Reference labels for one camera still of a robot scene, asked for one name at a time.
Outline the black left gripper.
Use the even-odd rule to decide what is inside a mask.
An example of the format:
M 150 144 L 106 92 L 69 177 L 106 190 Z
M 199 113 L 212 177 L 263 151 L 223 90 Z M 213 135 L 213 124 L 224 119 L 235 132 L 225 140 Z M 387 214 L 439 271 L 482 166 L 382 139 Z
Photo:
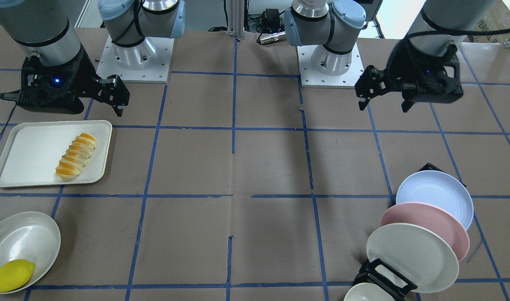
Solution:
M 401 92 L 401 109 L 407 113 L 417 102 L 450 104 L 464 95 L 457 46 L 446 45 L 441 56 L 418 50 L 410 41 L 398 42 L 387 61 L 387 70 L 368 65 L 355 84 L 364 111 L 374 97 Z

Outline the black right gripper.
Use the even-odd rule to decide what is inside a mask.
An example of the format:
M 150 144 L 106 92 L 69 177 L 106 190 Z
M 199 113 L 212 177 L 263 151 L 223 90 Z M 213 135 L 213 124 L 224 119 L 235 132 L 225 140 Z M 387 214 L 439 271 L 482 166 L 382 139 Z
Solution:
M 98 97 L 99 102 L 112 107 L 121 117 L 129 104 L 130 92 L 119 75 L 98 79 L 83 46 L 73 59 L 58 66 L 44 66 L 37 57 L 25 59 L 17 106 L 27 111 L 81 114 L 84 105 L 80 97 Z

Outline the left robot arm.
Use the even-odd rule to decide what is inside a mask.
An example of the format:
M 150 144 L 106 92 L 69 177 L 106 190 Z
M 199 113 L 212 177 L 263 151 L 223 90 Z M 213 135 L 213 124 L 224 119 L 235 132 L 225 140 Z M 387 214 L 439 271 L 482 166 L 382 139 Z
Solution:
M 294 0 L 283 16 L 292 46 L 316 46 L 312 64 L 337 76 L 350 64 L 359 32 L 373 19 L 376 0 Z M 385 68 L 364 68 L 354 89 L 359 108 L 381 95 L 400 92 L 402 111 L 416 103 L 450 104 L 464 95 L 459 44 L 472 35 L 494 0 L 391 0 L 383 13 L 394 12 L 390 29 L 403 25 Z

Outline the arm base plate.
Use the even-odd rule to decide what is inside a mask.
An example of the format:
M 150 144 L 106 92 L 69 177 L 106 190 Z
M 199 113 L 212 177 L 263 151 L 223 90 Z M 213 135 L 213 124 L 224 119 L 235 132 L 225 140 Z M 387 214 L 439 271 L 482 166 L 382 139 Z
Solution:
M 116 74 L 125 83 L 167 83 L 174 39 L 147 37 L 131 48 L 111 41 L 109 36 L 100 58 L 97 68 L 100 77 Z
M 364 72 L 358 45 L 349 54 L 335 55 L 321 46 L 297 46 L 297 61 L 300 70 L 301 86 L 311 88 L 348 88 L 354 86 Z

